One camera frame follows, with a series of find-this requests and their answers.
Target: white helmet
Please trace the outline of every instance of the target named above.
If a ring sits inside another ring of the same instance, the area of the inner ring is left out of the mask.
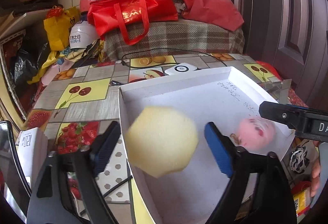
[[[69,35],[70,48],[86,48],[88,45],[99,39],[96,28],[87,21],[77,22],[71,29]]]

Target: black plastic bag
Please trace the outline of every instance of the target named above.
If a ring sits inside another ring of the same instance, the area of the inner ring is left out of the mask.
[[[31,80],[38,73],[34,56],[24,49],[19,49],[16,55],[14,82],[22,85]]]
[[[50,52],[51,49],[50,49],[49,42],[45,43],[43,46],[38,48],[38,59],[36,61],[36,66],[38,70],[41,69],[43,63],[47,61]]]

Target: red tote bag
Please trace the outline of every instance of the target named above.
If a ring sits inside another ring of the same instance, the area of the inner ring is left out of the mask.
[[[184,0],[190,12],[183,18],[211,23],[226,30],[235,31],[243,23],[243,17],[231,0]]]
[[[149,30],[149,22],[178,20],[172,0],[99,0],[90,4],[88,23],[96,27],[99,36],[119,28],[127,45],[138,43]],[[144,32],[129,39],[126,25],[143,22]]]

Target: qr code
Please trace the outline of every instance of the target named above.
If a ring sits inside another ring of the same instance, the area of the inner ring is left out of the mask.
[[[298,198],[294,200],[295,210],[298,209]]]

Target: yellow bag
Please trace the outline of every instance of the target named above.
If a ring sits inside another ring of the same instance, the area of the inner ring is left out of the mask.
[[[39,69],[38,74],[35,75],[32,80],[27,81],[28,84],[37,83],[41,77],[46,73],[48,67],[54,64],[58,58],[64,57],[64,55],[60,54],[57,51],[51,51],[45,63],[43,63],[42,67]]]
[[[61,16],[51,17],[43,21],[52,51],[62,51],[68,47],[70,28],[72,28],[79,19],[79,13],[76,7],[71,7],[65,10]]]

